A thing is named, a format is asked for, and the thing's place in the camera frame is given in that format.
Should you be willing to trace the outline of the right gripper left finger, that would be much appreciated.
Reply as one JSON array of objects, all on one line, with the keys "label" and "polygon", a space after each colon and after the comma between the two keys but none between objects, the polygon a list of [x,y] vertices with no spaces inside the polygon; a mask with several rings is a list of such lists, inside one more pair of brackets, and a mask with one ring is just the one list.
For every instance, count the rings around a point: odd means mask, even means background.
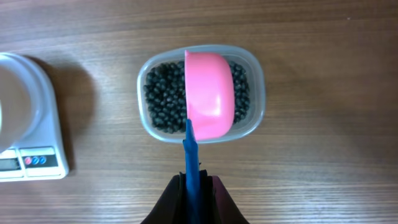
[{"label": "right gripper left finger", "polygon": [[142,224],[186,224],[186,175],[171,178],[162,195]]}]

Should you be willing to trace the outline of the pink scoop with blue handle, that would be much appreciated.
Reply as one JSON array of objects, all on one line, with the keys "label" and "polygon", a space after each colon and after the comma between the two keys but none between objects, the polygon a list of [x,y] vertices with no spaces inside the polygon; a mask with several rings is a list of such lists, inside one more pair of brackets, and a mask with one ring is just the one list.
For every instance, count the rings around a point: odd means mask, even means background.
[{"label": "pink scoop with blue handle", "polygon": [[201,223],[198,141],[224,136],[234,119],[233,78],[227,61],[210,52],[185,51],[187,222]]}]

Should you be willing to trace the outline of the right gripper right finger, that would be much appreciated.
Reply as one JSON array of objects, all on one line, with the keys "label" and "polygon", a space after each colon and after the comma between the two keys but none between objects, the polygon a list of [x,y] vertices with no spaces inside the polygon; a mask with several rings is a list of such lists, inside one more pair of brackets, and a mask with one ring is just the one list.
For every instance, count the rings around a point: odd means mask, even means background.
[{"label": "right gripper right finger", "polygon": [[221,179],[200,171],[201,183],[201,223],[206,224],[249,224]]}]

